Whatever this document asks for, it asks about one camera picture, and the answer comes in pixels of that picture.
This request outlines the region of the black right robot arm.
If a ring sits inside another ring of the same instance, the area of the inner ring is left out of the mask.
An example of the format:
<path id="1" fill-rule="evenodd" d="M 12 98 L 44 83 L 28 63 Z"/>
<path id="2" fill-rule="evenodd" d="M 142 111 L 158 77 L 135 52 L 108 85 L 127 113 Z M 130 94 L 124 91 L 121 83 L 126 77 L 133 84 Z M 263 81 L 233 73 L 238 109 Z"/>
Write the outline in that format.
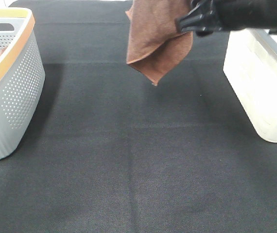
<path id="1" fill-rule="evenodd" d="M 179 33 L 265 29 L 277 35 L 277 0 L 193 0 L 191 11 L 175 20 Z"/>

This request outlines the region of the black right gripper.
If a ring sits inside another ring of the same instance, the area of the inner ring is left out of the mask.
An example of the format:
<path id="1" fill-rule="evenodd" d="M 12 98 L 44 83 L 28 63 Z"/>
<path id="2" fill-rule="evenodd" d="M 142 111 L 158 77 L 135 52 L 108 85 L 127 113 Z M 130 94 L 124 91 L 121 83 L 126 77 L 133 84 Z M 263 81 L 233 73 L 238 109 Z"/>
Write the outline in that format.
<path id="1" fill-rule="evenodd" d="M 175 19 L 178 33 L 195 32 L 203 37 L 213 32 L 221 32 L 224 26 L 220 20 L 214 0 L 191 0 L 190 12 Z"/>

